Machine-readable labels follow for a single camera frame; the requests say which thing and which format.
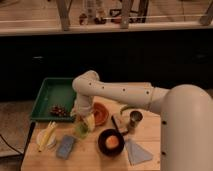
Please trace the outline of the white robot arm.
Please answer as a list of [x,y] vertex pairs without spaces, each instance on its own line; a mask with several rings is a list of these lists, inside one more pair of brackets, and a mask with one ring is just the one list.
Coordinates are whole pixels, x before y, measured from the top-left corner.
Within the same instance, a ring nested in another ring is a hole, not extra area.
[[161,171],[213,171],[213,97],[182,84],[171,89],[106,83],[89,70],[72,82],[76,112],[85,117],[95,96],[161,116]]

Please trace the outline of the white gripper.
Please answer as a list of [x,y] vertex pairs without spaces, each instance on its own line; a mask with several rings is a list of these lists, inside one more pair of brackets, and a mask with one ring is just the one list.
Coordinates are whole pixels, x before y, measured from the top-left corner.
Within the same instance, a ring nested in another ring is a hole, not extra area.
[[77,95],[70,114],[80,116],[84,121],[86,121],[92,112],[93,98],[85,95]]

